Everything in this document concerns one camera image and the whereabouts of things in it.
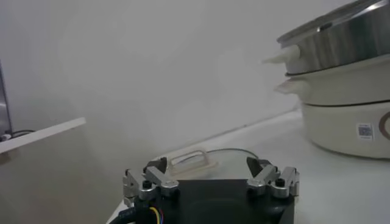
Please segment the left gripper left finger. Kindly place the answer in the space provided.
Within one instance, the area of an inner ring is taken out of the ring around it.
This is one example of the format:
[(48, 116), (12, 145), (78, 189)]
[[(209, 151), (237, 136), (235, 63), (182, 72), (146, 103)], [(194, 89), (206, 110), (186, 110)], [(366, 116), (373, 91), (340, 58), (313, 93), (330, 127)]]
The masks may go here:
[(167, 157), (149, 161), (141, 171), (126, 169), (122, 178), (123, 202), (127, 207), (136, 201), (151, 202), (159, 198), (176, 199), (179, 182), (166, 174)]

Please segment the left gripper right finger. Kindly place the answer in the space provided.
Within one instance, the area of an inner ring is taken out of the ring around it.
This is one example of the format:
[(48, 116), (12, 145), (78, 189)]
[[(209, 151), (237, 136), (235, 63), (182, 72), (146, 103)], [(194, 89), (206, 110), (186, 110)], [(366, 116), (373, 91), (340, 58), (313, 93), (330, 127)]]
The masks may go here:
[(247, 157), (246, 163), (252, 175), (246, 186), (255, 195), (267, 193), (274, 198), (299, 196), (299, 172), (295, 167), (280, 170), (266, 159), (251, 157)]

